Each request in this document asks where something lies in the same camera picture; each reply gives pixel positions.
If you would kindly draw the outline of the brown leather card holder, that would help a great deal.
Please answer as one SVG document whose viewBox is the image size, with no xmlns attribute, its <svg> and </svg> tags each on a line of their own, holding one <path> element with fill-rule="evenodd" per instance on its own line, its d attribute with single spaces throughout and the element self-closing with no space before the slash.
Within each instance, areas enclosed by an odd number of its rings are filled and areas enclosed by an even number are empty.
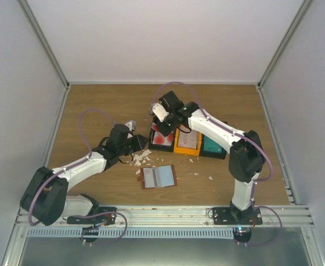
<svg viewBox="0 0 325 266">
<path fill-rule="evenodd" d="M 138 182 L 143 190 L 177 186 L 177 176 L 173 165 L 144 167 L 139 171 Z"/>
</svg>

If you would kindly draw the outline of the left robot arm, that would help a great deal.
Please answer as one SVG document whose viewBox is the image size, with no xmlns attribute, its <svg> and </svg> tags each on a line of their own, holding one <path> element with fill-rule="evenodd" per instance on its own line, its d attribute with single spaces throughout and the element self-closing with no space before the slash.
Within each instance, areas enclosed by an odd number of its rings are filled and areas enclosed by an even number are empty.
<svg viewBox="0 0 325 266">
<path fill-rule="evenodd" d="M 98 201 L 86 194 L 69 196 L 68 192 L 87 178 L 121 162 L 122 156 L 142 151 L 148 138 L 134 131 L 133 121 L 116 124 L 109 136 L 84 157 L 54 169 L 38 168 L 20 200 L 20 207 L 28 212 L 29 224 L 49 226 L 64 217 L 95 223 L 99 218 Z"/>
</svg>

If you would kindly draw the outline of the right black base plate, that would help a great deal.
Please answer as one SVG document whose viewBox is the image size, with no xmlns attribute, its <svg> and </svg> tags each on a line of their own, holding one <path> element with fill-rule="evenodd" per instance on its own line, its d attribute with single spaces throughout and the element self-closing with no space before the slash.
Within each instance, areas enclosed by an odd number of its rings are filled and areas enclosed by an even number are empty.
<svg viewBox="0 0 325 266">
<path fill-rule="evenodd" d="M 256 225 L 262 225 L 260 211 L 251 206 L 240 211 L 234 205 L 229 207 L 213 207 L 211 216 L 214 225 L 232 226 L 234 241 L 237 244 L 248 244 Z"/>
</svg>

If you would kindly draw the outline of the orange bin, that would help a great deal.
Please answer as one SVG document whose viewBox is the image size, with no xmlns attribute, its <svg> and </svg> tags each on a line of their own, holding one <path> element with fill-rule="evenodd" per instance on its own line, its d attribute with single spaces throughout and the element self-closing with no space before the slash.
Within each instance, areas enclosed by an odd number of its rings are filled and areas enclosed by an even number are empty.
<svg viewBox="0 0 325 266">
<path fill-rule="evenodd" d="M 202 148 L 202 134 L 197 131 L 184 133 L 176 130 L 173 152 L 177 154 L 199 156 Z"/>
</svg>

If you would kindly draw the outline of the black bin with red cards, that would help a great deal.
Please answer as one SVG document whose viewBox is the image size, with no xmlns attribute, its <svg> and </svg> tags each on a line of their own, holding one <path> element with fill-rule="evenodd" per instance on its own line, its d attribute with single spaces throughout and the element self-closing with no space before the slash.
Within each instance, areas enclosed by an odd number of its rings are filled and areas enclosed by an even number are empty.
<svg viewBox="0 0 325 266">
<path fill-rule="evenodd" d="M 157 128 L 157 118 L 152 119 L 149 132 L 148 148 L 156 151 L 174 152 L 175 132 L 172 131 L 168 136 L 163 136 Z"/>
</svg>

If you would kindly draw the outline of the red circle card stack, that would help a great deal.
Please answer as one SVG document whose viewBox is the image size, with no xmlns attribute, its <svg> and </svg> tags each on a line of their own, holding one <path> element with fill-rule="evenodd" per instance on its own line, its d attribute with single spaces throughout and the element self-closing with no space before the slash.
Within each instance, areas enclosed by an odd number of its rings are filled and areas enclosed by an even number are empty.
<svg viewBox="0 0 325 266">
<path fill-rule="evenodd" d="M 160 133 L 155 123 L 152 123 L 151 129 L 153 130 L 152 144 L 160 146 L 171 146 L 174 140 L 174 133 L 171 132 L 168 136 Z"/>
</svg>

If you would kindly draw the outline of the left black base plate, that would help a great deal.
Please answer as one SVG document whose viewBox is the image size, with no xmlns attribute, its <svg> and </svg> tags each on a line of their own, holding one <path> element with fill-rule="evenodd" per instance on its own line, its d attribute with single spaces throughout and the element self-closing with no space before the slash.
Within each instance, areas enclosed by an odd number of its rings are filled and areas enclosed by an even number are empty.
<svg viewBox="0 0 325 266">
<path fill-rule="evenodd" d="M 115 224 L 116 211 L 116 207 L 97 207 L 93 211 L 90 211 L 88 216 L 103 213 L 102 215 L 91 218 L 69 216 L 68 218 L 65 218 L 65 220 L 67 224 L 87 224 L 87 227 L 82 229 L 82 232 L 84 233 L 82 239 L 87 244 L 93 244 L 93 242 L 98 240 L 97 236 L 101 227 Z"/>
</svg>

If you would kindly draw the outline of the aluminium rail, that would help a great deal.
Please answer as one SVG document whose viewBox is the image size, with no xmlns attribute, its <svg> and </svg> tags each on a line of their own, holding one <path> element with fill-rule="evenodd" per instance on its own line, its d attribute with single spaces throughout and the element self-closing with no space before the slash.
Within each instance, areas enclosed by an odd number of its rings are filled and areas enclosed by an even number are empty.
<svg viewBox="0 0 325 266">
<path fill-rule="evenodd" d="M 218 218 L 222 224 L 214 224 L 212 206 L 134 206 L 117 205 L 117 211 L 126 217 L 129 227 L 152 228 L 216 228 L 236 227 L 227 218 Z M 272 206 L 274 211 L 260 209 L 260 227 L 313 227 L 314 223 L 306 206 Z"/>
</svg>

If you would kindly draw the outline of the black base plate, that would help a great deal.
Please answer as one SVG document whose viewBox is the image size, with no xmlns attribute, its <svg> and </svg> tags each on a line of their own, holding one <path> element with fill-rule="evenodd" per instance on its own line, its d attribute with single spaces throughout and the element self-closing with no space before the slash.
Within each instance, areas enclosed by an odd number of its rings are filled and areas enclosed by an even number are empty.
<svg viewBox="0 0 325 266">
<path fill-rule="evenodd" d="M 65 218 L 65 220 L 67 224 L 87 224 L 87 227 L 82 229 L 82 232 L 84 233 L 82 239 L 87 244 L 93 244 L 93 242 L 98 240 L 97 236 L 101 227 L 115 224 L 116 211 L 116 207 L 97 207 L 93 211 L 90 211 L 88 216 L 103 213 L 102 215 L 91 218 L 69 216 L 68 218 Z"/>
<path fill-rule="evenodd" d="M 237 244 L 248 244 L 256 225 L 262 225 L 260 211 L 251 206 L 240 211 L 234 205 L 229 207 L 213 207 L 211 216 L 214 225 L 232 226 L 234 241 Z"/>
</svg>

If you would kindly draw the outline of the white patterned card stack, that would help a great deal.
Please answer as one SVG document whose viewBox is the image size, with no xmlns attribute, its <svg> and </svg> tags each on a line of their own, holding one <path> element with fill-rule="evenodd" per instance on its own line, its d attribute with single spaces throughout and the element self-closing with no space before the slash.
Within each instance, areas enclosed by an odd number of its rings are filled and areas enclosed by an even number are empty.
<svg viewBox="0 0 325 266">
<path fill-rule="evenodd" d="M 183 132 L 179 133 L 177 146 L 180 148 L 186 149 L 196 149 L 198 143 L 198 133 L 195 131 L 191 131 L 186 134 Z"/>
</svg>

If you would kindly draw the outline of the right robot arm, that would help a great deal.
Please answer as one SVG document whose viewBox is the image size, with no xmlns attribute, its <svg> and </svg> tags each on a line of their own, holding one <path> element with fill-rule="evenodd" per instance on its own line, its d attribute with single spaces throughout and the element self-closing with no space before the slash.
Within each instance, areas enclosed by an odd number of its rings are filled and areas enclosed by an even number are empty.
<svg viewBox="0 0 325 266">
<path fill-rule="evenodd" d="M 265 163 L 258 134 L 227 125 L 193 101 L 184 104 L 173 91 L 152 103 L 149 114 L 157 118 L 162 135 L 183 125 L 210 138 L 229 154 L 228 169 L 235 180 L 230 218 L 236 224 L 245 223 L 253 212 L 254 186 Z"/>
</svg>

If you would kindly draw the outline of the black bin with teal cards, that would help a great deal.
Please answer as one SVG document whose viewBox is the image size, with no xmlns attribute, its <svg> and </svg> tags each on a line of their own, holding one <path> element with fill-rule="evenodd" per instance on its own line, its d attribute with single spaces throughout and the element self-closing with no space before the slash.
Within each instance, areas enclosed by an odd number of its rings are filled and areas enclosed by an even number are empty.
<svg viewBox="0 0 325 266">
<path fill-rule="evenodd" d="M 202 134 L 199 156 L 224 160 L 226 151 L 215 141 Z"/>
</svg>

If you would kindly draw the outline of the teal card stack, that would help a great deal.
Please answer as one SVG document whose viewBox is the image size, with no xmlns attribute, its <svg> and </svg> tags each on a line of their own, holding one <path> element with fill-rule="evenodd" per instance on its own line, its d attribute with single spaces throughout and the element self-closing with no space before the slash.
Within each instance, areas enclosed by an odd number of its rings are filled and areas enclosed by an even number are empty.
<svg viewBox="0 0 325 266">
<path fill-rule="evenodd" d="M 203 151 L 220 154 L 224 152 L 224 149 L 212 139 L 205 137 L 203 138 Z"/>
</svg>

